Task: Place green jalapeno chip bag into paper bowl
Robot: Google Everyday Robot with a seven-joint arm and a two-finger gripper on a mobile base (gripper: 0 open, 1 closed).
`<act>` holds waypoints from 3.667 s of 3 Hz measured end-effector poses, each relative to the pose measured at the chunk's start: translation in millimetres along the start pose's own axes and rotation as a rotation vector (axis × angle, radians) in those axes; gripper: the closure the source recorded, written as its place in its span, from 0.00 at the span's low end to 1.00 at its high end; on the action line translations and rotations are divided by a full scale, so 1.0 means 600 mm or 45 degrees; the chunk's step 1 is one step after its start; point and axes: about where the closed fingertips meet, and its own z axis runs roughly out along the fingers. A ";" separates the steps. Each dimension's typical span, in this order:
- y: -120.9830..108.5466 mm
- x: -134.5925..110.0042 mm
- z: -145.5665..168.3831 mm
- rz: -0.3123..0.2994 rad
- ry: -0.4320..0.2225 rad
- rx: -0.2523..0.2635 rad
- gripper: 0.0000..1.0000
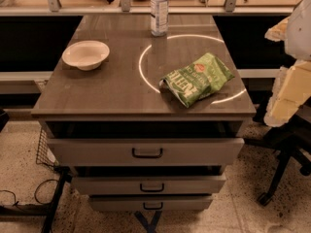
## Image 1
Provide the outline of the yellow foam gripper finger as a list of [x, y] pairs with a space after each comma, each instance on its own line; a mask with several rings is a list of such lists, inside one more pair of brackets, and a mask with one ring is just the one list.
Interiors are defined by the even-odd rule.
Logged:
[[273, 42], [280, 42], [286, 39], [286, 30], [289, 19], [286, 17], [282, 19], [280, 22], [269, 28], [264, 38]]
[[298, 60], [290, 68], [281, 67], [272, 87], [264, 123], [271, 127], [282, 126], [310, 96], [311, 62]]

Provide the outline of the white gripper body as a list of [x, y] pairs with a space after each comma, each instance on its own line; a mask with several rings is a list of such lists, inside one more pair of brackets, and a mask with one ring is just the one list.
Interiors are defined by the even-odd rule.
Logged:
[[285, 52], [295, 59], [311, 60], [311, 0], [301, 0], [290, 15]]

